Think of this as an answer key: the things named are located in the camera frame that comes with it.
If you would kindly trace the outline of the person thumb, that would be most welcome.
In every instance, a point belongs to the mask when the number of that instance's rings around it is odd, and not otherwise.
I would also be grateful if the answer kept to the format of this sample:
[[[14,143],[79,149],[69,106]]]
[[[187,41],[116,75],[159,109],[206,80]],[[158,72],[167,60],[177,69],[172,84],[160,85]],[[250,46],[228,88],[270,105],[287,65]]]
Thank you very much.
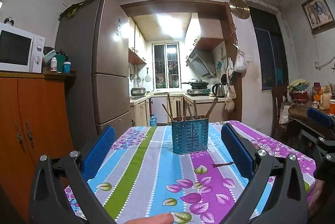
[[[158,214],[152,217],[132,219],[125,224],[173,224],[174,218],[171,213]]]

